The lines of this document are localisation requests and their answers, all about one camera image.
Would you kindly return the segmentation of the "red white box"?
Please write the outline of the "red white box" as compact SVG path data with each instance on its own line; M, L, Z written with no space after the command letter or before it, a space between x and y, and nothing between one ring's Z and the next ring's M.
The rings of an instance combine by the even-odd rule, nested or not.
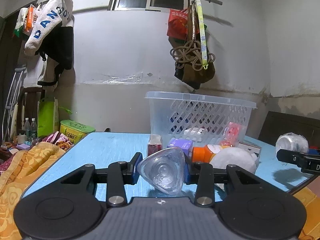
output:
M239 136L242 133L243 126L235 122L230 122L225 128L223 139L220 142L222 147L234 147L239 142Z

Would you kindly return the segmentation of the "orange cap bottle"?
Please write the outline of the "orange cap bottle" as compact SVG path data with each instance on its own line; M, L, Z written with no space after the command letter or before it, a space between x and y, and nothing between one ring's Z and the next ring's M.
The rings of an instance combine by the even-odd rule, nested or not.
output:
M209 163L212 158L229 145L205 145L203 147L193 147L191 161Z

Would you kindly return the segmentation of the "white pill bottle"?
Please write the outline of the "white pill bottle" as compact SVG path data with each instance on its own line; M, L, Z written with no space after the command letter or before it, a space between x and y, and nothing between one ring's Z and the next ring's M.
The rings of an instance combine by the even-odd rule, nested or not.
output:
M308 153L309 143L302 135L286 133L281 135L276 141L276 152L281 149L293 152Z

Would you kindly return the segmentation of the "clear plastic triangular bottle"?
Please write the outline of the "clear plastic triangular bottle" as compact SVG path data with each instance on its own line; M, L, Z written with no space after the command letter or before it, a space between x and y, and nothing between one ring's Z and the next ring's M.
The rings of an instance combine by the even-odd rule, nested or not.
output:
M179 147L160 150L137 165L140 176L155 189L172 196L184 183L185 154Z

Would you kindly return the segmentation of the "red tissue pack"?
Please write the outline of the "red tissue pack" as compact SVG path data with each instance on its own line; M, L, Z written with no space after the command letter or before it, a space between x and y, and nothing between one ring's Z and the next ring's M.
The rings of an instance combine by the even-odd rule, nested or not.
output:
M158 134L151 134L148 142L147 156L150 156L162 149L162 137Z

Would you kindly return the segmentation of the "white grey plush toy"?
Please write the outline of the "white grey plush toy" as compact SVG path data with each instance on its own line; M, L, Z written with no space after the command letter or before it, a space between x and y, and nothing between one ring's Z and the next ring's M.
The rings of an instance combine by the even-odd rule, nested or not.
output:
M228 147L214 155L209 163L213 168L219 169L225 169L227 165L233 164L255 174L259 160L255 153L249 153L238 147Z

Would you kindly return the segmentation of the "plastic water bottle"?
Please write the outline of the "plastic water bottle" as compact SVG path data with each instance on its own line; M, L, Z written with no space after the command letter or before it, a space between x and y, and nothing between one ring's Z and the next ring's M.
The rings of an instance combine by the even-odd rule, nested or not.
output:
M25 135L27 137L26 141L29 141L31 136L31 125L29 122L29 118L25 118L24 130L25 130Z
M36 123L36 119L32 118L31 119L31 130L30 130L30 134L31 134L31 139L34 140L37 138L37 123Z

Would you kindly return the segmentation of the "translucent plastic basket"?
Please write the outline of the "translucent plastic basket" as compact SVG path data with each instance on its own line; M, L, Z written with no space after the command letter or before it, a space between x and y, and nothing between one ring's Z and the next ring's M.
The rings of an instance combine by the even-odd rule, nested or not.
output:
M193 141L195 146L220 144L230 122L244 128L239 142L245 137L255 102L210 95L150 91L151 133L162 137L164 146L172 138Z

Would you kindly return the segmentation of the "dark headboard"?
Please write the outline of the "dark headboard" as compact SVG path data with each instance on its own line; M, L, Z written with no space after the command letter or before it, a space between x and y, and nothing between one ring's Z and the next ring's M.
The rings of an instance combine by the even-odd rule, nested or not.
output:
M295 133L303 135L311 148L319 149L319 130L318 119L269 111L258 139L274 146L280 135Z

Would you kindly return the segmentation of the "metal crutch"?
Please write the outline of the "metal crutch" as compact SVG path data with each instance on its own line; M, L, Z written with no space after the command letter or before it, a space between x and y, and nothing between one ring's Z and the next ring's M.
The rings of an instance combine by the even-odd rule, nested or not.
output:
M11 141L16 127L17 102L20 88L23 83L24 72L27 68L26 64L18 65L14 70L14 76L9 88L8 96L4 106L4 114L2 119L2 144Z

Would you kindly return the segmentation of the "orange floral blanket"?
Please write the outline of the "orange floral blanket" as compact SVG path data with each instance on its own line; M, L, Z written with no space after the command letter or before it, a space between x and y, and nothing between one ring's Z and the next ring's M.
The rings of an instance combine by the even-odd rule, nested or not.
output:
M49 142L15 154L1 174L1 239L22 238L14 222L14 208L25 190L63 154L63 149Z

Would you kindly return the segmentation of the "black hanging garment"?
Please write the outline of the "black hanging garment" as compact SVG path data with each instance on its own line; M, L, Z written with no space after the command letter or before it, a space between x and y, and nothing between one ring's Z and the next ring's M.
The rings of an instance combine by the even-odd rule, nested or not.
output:
M36 54L43 61L41 74L37 85L43 87L56 87L60 75L64 70L73 66L74 18L63 27L55 27L42 41Z

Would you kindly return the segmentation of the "yellow box with green lid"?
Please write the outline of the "yellow box with green lid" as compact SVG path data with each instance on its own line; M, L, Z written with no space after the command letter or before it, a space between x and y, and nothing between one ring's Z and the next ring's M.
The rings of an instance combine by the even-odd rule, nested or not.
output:
M76 144L89 133L95 132L95 128L72 120L61 120L60 132L63 133L71 143Z

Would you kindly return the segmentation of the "orange white hanging bag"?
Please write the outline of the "orange white hanging bag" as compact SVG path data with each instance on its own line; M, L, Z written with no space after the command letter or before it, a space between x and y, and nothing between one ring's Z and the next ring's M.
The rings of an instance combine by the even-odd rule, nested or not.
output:
M21 8L14 28L14 35L24 39L30 36L40 12L40 4L38 7L31 4L29 7Z

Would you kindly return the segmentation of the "red plastic bag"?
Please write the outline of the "red plastic bag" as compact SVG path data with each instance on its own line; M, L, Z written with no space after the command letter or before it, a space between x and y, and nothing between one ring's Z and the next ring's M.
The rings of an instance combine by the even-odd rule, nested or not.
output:
M167 36L178 40L199 38L199 19L196 9L189 6L182 10L170 9Z

